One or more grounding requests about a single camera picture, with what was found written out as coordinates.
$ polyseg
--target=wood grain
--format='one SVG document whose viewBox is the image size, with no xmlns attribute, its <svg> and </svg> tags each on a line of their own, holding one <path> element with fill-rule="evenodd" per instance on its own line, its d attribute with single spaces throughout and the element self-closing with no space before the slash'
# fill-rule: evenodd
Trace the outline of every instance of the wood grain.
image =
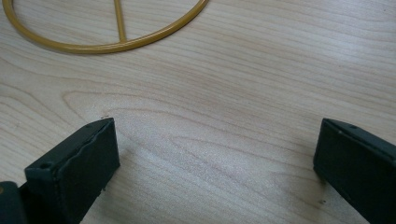
<svg viewBox="0 0 396 224">
<path fill-rule="evenodd" d="M 118 40 L 113 1 L 15 0 L 36 32 Z M 121 1 L 129 38 L 196 1 Z M 83 223 L 366 223 L 312 170 L 322 118 L 396 144 L 392 0 L 211 0 L 179 32 L 108 55 L 22 38 L 0 12 L 0 181 L 114 117 L 121 168 Z"/>
</svg>

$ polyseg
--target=small hole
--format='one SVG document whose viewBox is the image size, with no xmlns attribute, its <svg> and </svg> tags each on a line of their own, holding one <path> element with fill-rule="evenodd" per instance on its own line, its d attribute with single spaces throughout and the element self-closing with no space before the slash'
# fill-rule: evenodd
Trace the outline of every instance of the small hole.
<svg viewBox="0 0 396 224">
<path fill-rule="evenodd" d="M 51 165 L 52 165 L 52 163 L 50 163 L 50 162 L 45 162 L 45 163 L 43 163 L 43 164 L 40 165 L 40 169 L 48 169 L 48 168 L 51 167 Z"/>
</svg>

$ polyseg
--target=wooden table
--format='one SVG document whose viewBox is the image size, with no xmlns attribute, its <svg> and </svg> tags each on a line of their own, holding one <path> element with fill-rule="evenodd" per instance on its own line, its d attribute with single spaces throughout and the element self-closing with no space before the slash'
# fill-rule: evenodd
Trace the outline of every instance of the wooden table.
<svg viewBox="0 0 396 224">
<path fill-rule="evenodd" d="M 196 0 L 122 1 L 129 38 Z M 113 1 L 15 0 L 54 40 L 118 39 Z M 366 223 L 312 170 L 322 118 L 396 144 L 393 0 L 211 0 L 152 45 L 72 55 L 0 12 L 0 181 L 88 122 L 116 121 L 121 168 L 83 223 Z"/>
</svg>

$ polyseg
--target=yellow wire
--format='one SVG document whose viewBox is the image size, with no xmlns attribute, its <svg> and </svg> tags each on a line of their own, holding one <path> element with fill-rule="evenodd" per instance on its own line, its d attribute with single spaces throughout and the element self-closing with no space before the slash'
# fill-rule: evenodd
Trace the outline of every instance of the yellow wire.
<svg viewBox="0 0 396 224">
<path fill-rule="evenodd" d="M 163 39 L 164 37 L 167 37 L 172 33 L 176 32 L 181 27 L 189 23 L 192 19 L 194 19 L 194 17 L 196 17 L 209 2 L 209 0 L 199 0 L 198 3 L 186 15 L 182 16 L 177 21 L 174 21 L 172 24 L 152 34 L 141 36 L 137 39 L 126 40 L 123 18 L 122 18 L 120 2 L 119 2 L 120 0 L 114 0 L 114 1 L 116 4 L 116 14 L 117 14 L 117 22 L 119 26 L 120 42 L 114 44 L 105 44 L 105 45 L 74 45 L 74 44 L 66 44 L 66 43 L 61 43 L 47 39 L 46 37 L 31 32 L 20 23 L 14 11 L 13 0 L 3 0 L 3 8 L 4 11 L 6 12 L 9 21 L 15 27 L 15 29 L 17 29 L 22 35 L 26 36 L 27 38 L 33 40 L 34 42 L 42 46 L 63 52 L 69 52 L 69 53 L 101 54 L 101 53 L 114 53 L 128 49 L 136 49 L 145 46 L 147 44 L 151 44 L 160 39 Z"/>
<path fill-rule="evenodd" d="M 114 0 L 114 6 L 116 7 L 117 25 L 119 27 L 120 42 L 126 42 L 125 25 L 123 23 L 120 0 Z"/>
</svg>

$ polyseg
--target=yellow tubing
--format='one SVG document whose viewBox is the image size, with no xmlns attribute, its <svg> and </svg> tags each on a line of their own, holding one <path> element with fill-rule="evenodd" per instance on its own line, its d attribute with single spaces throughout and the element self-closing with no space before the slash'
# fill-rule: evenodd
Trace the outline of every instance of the yellow tubing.
<svg viewBox="0 0 396 224">
<path fill-rule="evenodd" d="M 137 39 L 126 40 L 126 34 L 124 31 L 123 18 L 121 12 L 120 0 L 114 0 L 117 16 L 117 24 L 119 27 L 120 42 L 114 44 L 105 45 L 74 45 L 66 44 L 57 41 L 47 39 L 43 36 L 37 35 L 26 27 L 24 27 L 19 21 L 15 14 L 13 7 L 13 0 L 3 0 L 3 8 L 6 15 L 11 22 L 11 24 L 17 29 L 21 34 L 27 38 L 33 40 L 34 42 L 63 52 L 77 53 L 77 54 L 101 54 L 101 53 L 114 53 L 120 52 L 128 49 L 136 49 L 147 44 L 151 44 L 158 41 L 164 37 L 171 35 L 172 33 L 179 30 L 181 27 L 189 23 L 194 17 L 196 17 L 202 9 L 206 6 L 209 0 L 199 0 L 198 3 L 184 16 L 182 16 L 177 21 L 174 21 L 170 25 L 162 28 L 161 30 L 154 32 L 149 35 L 141 36 Z"/>
</svg>

